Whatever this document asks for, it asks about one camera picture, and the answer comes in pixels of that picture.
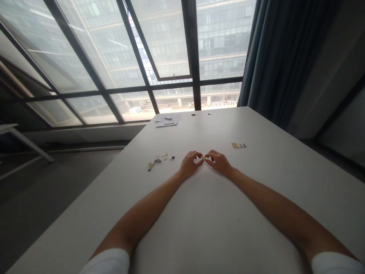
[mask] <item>wall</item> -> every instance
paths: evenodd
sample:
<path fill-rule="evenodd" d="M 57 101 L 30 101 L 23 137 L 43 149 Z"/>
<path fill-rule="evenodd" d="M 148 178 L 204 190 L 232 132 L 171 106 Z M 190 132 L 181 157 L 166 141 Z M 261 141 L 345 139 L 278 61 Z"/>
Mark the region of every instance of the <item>wall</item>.
<path fill-rule="evenodd" d="M 365 86 L 319 141 L 365 167 Z"/>
<path fill-rule="evenodd" d="M 117 126 L 74 128 L 52 131 L 24 132 L 37 145 L 46 142 L 87 143 L 114 140 L 132 140 L 147 123 L 131 123 Z"/>
<path fill-rule="evenodd" d="M 346 0 L 330 28 L 287 131 L 313 138 L 365 73 L 365 1 Z"/>

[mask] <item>large window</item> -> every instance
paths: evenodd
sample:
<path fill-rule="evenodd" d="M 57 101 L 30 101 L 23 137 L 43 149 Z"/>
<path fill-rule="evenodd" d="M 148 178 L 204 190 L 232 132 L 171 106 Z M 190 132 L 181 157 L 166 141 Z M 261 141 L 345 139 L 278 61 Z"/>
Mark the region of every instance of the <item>large window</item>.
<path fill-rule="evenodd" d="M 0 120 L 31 130 L 236 107 L 255 6 L 2 0 Z"/>

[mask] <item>white paper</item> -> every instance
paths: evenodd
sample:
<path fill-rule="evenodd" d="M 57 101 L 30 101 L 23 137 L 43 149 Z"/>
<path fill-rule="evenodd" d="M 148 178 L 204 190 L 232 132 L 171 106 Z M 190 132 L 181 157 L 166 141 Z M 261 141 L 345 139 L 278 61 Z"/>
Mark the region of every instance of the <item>white paper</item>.
<path fill-rule="evenodd" d="M 156 127 L 174 126 L 176 124 L 178 124 L 176 121 L 167 121 L 167 122 L 157 123 Z"/>
<path fill-rule="evenodd" d="M 165 117 L 170 116 L 172 117 L 171 120 L 165 119 Z M 166 122 L 166 121 L 179 121 L 181 119 L 181 113 L 165 113 L 161 114 L 158 117 L 155 117 L 155 122 Z"/>

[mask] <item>white sleeve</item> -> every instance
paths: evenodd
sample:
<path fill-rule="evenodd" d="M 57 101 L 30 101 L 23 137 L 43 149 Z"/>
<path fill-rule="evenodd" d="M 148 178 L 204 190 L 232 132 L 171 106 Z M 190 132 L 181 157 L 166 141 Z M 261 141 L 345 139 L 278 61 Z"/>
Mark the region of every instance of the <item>white sleeve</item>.
<path fill-rule="evenodd" d="M 365 274 L 365 266 L 346 255 L 322 252 L 312 260 L 313 274 Z"/>
<path fill-rule="evenodd" d="M 123 249 L 108 249 L 93 257 L 80 274 L 128 274 L 129 255 Z"/>

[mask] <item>curtain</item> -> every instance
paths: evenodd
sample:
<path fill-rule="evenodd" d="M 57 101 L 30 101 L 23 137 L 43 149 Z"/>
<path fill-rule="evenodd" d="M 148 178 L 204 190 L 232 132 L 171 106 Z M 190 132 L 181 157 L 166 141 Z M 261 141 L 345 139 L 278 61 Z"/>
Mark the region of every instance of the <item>curtain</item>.
<path fill-rule="evenodd" d="M 239 107 L 286 129 L 341 2 L 257 0 Z"/>

